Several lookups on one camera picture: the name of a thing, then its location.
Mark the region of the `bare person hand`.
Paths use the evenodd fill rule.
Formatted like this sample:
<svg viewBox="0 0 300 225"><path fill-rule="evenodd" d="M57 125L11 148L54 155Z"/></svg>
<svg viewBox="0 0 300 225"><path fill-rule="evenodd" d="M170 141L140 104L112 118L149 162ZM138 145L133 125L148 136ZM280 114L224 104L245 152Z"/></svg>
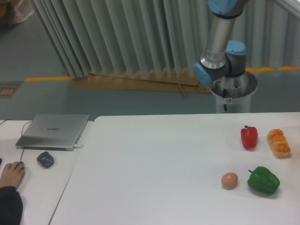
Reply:
<svg viewBox="0 0 300 225"><path fill-rule="evenodd" d="M4 166L0 177L0 187L14 187L18 189L23 176L25 174L25 168L19 173L15 172L15 166L18 164L18 161L13 163L8 163Z"/></svg>

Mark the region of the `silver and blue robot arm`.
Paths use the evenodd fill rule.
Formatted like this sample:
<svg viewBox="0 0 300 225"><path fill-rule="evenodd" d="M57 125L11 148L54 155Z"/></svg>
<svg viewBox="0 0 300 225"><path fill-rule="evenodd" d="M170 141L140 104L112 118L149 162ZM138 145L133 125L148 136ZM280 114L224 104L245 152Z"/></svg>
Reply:
<svg viewBox="0 0 300 225"><path fill-rule="evenodd" d="M223 76L239 76L252 68L300 66L300 2L256 0L245 21L245 40L231 40L236 19L247 0L209 0L213 22L194 74L203 84Z"/></svg>

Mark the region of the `black sleeved forearm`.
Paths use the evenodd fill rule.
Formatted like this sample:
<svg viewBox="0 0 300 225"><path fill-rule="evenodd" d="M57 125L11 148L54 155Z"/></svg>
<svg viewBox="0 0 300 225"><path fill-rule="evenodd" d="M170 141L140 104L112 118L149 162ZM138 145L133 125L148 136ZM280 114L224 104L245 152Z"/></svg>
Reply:
<svg viewBox="0 0 300 225"><path fill-rule="evenodd" d="M13 186L0 188L0 224L19 225L23 214L20 193Z"/></svg>

